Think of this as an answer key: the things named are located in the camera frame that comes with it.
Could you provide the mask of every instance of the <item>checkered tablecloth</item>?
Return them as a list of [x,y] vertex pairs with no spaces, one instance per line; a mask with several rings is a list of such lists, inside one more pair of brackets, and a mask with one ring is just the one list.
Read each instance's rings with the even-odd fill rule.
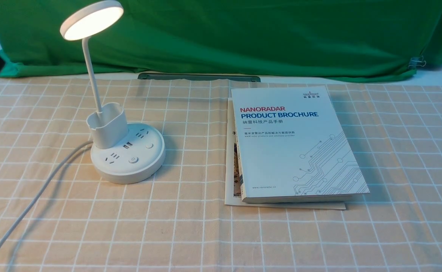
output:
[[[230,88],[306,85],[98,85],[104,103],[162,132],[165,164],[147,181],[115,185],[79,153],[5,243],[0,271],[442,271],[442,87],[326,86],[371,191],[336,211],[223,201]],[[0,79],[0,238],[89,139],[94,111],[86,80]]]

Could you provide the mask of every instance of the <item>lamp head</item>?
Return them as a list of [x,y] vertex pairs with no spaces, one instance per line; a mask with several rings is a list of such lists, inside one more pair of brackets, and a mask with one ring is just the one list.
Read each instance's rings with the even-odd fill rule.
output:
[[96,2],[68,17],[60,33],[68,41],[90,37],[117,22],[123,13],[122,5],[116,0]]

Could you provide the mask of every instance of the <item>green cloth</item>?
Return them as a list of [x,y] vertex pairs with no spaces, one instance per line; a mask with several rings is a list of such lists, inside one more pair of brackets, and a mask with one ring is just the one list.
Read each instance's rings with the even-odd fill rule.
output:
[[[0,0],[3,77],[86,73],[62,22],[91,0]],[[442,0],[120,0],[125,13],[90,39],[102,72],[402,80],[424,55],[442,64]]]

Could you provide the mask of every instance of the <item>book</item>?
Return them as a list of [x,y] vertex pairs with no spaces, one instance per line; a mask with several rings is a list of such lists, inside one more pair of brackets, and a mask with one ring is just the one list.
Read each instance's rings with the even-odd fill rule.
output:
[[240,174],[238,168],[238,153],[236,146],[236,130],[234,127],[233,101],[228,100],[228,129],[226,138],[226,187],[224,204],[231,206],[250,206],[264,208],[295,208],[318,210],[346,210],[343,202],[313,202],[313,203],[264,203],[252,204],[241,201]]
[[243,202],[347,201],[369,193],[324,86],[231,93]]

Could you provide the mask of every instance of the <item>binder clip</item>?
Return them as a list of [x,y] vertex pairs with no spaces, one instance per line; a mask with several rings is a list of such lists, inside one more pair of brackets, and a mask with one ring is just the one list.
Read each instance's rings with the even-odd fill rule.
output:
[[410,69],[417,69],[417,67],[424,67],[426,66],[427,62],[424,60],[424,56],[420,57],[413,57],[410,59],[409,66],[407,67],[408,70]]

